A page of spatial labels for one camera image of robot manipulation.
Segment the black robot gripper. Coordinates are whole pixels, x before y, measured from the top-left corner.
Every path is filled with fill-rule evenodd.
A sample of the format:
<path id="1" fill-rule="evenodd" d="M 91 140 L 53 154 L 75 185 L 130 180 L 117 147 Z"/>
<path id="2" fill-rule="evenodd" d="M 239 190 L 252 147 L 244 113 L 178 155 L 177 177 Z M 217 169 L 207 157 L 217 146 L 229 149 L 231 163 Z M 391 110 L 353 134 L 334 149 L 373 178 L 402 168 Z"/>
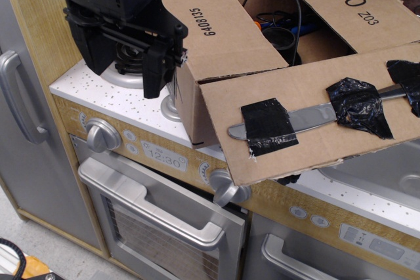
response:
<path id="1" fill-rule="evenodd" d="M 65 0 L 64 14 L 87 67 L 101 75 L 116 59 L 118 43 L 140 52 L 144 97 L 159 97 L 176 64 L 186 61 L 187 27 L 162 0 Z"/>

